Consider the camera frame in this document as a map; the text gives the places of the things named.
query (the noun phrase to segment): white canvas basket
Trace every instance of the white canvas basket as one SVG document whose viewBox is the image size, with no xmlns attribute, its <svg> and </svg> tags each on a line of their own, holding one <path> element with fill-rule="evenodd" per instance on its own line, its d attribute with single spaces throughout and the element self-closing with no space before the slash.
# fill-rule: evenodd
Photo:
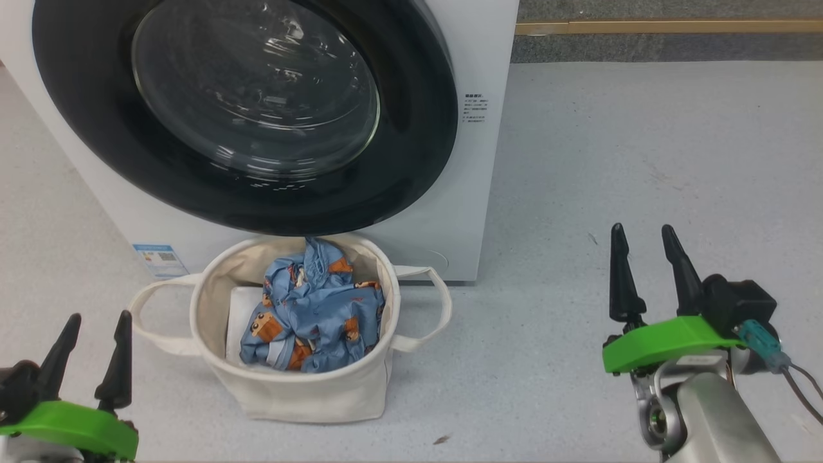
<svg viewBox="0 0 823 463">
<path fill-rule="evenodd" d="M 263 273 L 277 257 L 305 250 L 303 238 L 262 236 L 243 241 L 214 259 L 201 274 L 153 283 L 132 300 L 133 328 L 158 348 L 174 355 L 200 356 L 252 419 L 298 423 L 345 423 L 374 419 L 383 414 L 386 387 L 392 375 L 392 352 L 414 352 L 434 338 L 451 320 L 452 300 L 440 276 L 427 267 L 394 266 L 383 251 L 352 234 L 323 238 L 342 250 L 354 267 L 355 281 L 380 281 L 386 305 L 380 341 L 360 361 L 333 372 L 261 371 L 226 360 L 226 327 L 231 290 L 262 286 Z M 415 339 L 394 334 L 398 325 L 398 277 L 427 275 L 442 301 L 440 322 L 427 336 Z M 189 321 L 192 338 L 175 338 L 147 331 L 141 311 L 157 289 L 165 285 L 194 286 Z"/>
</svg>

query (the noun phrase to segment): gray wall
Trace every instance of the gray wall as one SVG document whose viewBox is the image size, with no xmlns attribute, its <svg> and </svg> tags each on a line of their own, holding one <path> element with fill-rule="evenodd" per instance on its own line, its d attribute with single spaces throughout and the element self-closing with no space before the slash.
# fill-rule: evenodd
<svg viewBox="0 0 823 463">
<path fill-rule="evenodd" d="M 518 21 L 823 17 L 823 0 L 520 0 Z M 513 63 L 823 59 L 823 34 L 516 36 Z"/>
</svg>

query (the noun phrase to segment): gray floor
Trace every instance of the gray floor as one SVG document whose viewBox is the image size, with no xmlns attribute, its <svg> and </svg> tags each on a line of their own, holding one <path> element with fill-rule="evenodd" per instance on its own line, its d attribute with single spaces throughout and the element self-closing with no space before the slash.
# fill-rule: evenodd
<svg viewBox="0 0 823 463">
<path fill-rule="evenodd" d="M 823 63 L 514 65 L 480 280 L 453 289 L 445 336 L 396 356 L 385 415 L 249 422 L 203 362 L 138 339 L 123 415 L 140 428 L 139 457 L 654 461 L 628 379 L 603 373 L 599 359 L 620 329 L 607 318 L 616 221 L 648 321 L 674 315 L 659 238 L 668 222 L 701 276 L 770 291 L 788 352 L 823 376 L 821 75 Z M 91 405 L 117 313 L 150 279 L 4 70 L 0 143 L 0 365 L 40 360 L 81 311 L 63 397 Z M 425 333 L 433 291 L 403 296 L 399 332 Z M 146 316 L 182 334 L 186 297 L 168 292 Z M 823 455 L 823 428 L 780 379 L 742 378 L 740 388 L 785 460 Z"/>
</svg>

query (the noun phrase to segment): washing machine door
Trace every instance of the washing machine door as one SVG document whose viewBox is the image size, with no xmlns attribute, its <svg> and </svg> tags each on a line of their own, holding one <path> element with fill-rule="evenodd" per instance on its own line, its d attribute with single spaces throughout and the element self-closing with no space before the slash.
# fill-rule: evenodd
<svg viewBox="0 0 823 463">
<path fill-rule="evenodd" d="M 367 227 L 423 195 L 458 121 L 412 0 L 37 0 L 63 117 L 148 194 L 230 227 Z"/>
</svg>

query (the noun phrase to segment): cable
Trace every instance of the cable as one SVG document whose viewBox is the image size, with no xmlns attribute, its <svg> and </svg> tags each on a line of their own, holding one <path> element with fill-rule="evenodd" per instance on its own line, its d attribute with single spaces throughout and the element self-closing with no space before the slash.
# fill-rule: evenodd
<svg viewBox="0 0 823 463">
<path fill-rule="evenodd" d="M 811 416 L 815 417 L 815 419 L 818 422 L 820 422 L 820 424 L 823 424 L 823 415 L 821 415 L 820 412 L 815 410 L 815 408 L 809 403 L 809 400 L 806 398 L 805 395 L 803 395 L 803 392 L 800 391 L 800 387 L 798 387 L 797 383 L 794 382 L 794 378 L 792 378 L 792 373 L 788 372 L 787 368 L 783 369 L 783 376 L 786 378 L 786 381 L 788 381 L 789 387 L 792 388 L 792 391 L 794 391 L 794 394 L 797 396 L 797 398 L 800 400 L 800 402 L 803 404 L 803 406 L 806 407 L 807 410 L 809 410 L 809 413 L 811 414 Z M 820 388 L 817 387 L 817 383 L 815 382 L 814 384 L 815 384 L 815 388 L 818 391 L 820 391 Z"/>
<path fill-rule="evenodd" d="M 823 400 L 823 391 L 821 391 L 821 387 L 818 386 L 817 381 L 815 381 L 815 377 L 813 377 L 810 372 L 807 372 L 806 370 L 798 367 L 794 363 L 792 363 L 791 367 L 794 368 L 795 370 L 799 371 L 800 374 L 802 374 L 803 376 L 806 377 L 807 380 L 809 380 L 811 385 L 814 386 L 815 391 L 817 391 L 817 394 L 821 397 L 821 400 Z"/>
</svg>

